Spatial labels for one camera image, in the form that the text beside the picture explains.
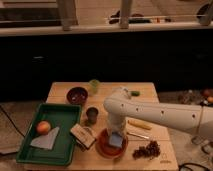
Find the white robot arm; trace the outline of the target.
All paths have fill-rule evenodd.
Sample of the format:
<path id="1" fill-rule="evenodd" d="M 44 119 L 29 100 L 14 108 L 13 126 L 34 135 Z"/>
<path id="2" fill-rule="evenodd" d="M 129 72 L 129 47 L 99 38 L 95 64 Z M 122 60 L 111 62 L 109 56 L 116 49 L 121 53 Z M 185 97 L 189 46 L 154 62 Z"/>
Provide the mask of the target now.
<path id="1" fill-rule="evenodd" d="M 213 107 L 135 101 L 126 87 L 115 89 L 103 106 L 109 133 L 124 136 L 131 117 L 213 141 Z"/>

